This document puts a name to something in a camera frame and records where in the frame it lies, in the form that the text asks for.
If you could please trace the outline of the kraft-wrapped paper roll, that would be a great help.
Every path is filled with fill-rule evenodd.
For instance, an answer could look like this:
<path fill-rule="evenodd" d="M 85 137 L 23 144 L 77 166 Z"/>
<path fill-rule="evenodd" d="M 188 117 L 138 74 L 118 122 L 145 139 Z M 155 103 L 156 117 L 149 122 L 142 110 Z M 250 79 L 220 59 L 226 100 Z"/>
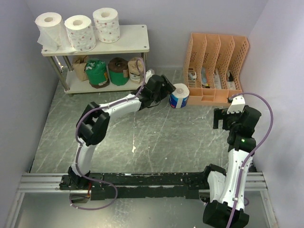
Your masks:
<path fill-rule="evenodd" d="M 128 62 L 128 71 L 129 71 L 129 78 L 132 82 L 140 84 L 142 82 L 143 76 L 143 63 L 138 60 L 137 57 L 133 57 Z"/>
<path fill-rule="evenodd" d="M 86 74 L 86 64 L 87 64 L 88 60 L 89 60 L 88 55 L 73 57 L 72 67 L 73 67 L 73 70 L 75 71 L 77 78 L 80 81 L 88 80 L 88 76 Z"/>

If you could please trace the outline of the brown-green paper roll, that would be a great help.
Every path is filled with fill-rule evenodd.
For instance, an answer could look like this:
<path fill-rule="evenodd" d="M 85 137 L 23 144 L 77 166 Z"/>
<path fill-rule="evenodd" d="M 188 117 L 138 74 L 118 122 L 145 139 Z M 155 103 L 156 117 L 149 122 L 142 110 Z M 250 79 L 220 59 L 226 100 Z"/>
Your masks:
<path fill-rule="evenodd" d="M 108 63 L 111 82 L 116 86 L 123 86 L 129 80 L 128 61 L 115 57 Z"/>

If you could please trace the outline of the green torn-wrapped paper roll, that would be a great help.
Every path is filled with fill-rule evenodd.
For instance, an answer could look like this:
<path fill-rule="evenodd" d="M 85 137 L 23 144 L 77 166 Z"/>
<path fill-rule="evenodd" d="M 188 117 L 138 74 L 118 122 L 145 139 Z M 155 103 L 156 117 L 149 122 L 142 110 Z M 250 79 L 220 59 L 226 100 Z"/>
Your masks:
<path fill-rule="evenodd" d="M 103 88 L 110 84 L 106 64 L 97 58 L 87 61 L 85 72 L 93 88 Z"/>

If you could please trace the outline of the white paper roll front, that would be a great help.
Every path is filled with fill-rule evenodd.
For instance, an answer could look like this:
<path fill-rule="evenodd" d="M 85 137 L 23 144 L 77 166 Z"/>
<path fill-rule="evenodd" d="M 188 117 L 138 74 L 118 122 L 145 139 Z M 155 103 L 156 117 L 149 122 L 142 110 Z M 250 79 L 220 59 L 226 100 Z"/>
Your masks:
<path fill-rule="evenodd" d="M 117 10 L 101 8 L 93 12 L 97 37 L 101 42 L 114 43 L 120 38 L 120 25 Z"/>

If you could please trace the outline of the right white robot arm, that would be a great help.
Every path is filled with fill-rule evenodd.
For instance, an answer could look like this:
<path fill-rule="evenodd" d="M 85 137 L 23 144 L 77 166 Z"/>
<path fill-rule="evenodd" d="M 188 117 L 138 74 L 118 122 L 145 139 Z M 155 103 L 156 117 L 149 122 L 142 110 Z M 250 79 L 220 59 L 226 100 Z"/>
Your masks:
<path fill-rule="evenodd" d="M 252 162 L 250 153 L 256 147 L 252 137 L 261 113 L 248 105 L 242 111 L 230 113 L 228 109 L 214 109 L 213 128 L 229 132 L 228 170 L 208 166 L 202 176 L 202 185 L 210 190 L 209 203 L 203 213 L 203 223 L 213 228 L 243 228 L 249 222 L 244 212 L 244 191 L 247 173 Z"/>

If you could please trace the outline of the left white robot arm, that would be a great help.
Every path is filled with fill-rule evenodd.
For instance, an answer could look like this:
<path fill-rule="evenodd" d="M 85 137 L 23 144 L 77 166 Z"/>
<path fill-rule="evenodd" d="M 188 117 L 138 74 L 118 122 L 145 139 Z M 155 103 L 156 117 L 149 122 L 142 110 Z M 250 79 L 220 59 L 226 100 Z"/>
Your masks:
<path fill-rule="evenodd" d="M 152 75 L 148 82 L 126 97 L 106 104 L 91 102 L 76 125 L 78 148 L 75 162 L 69 167 L 71 183 L 82 190 L 88 186 L 90 166 L 96 146 L 105 138 L 110 120 L 144 108 L 151 108 L 172 94 L 176 87 L 164 75 Z"/>

